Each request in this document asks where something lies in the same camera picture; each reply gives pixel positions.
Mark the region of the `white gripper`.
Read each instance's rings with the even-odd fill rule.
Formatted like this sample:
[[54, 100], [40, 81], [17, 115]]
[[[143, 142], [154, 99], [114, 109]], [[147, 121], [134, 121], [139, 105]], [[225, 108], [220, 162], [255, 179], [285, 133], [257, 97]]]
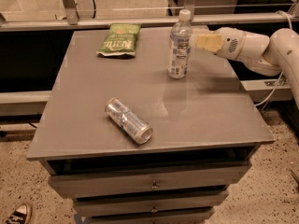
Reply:
[[196, 47], [216, 53], [217, 56], [235, 61], [243, 47], [245, 32], [222, 27], [217, 31], [204, 28], [193, 28], [192, 34], [197, 36]]

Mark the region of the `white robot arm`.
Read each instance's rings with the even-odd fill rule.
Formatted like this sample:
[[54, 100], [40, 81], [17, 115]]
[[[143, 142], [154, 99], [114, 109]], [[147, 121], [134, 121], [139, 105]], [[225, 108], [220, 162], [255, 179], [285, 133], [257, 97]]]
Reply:
[[299, 34], [293, 29], [278, 29], [271, 36], [230, 27], [216, 31], [194, 29], [191, 46], [242, 62], [250, 71], [261, 75], [272, 77], [282, 72], [299, 105]]

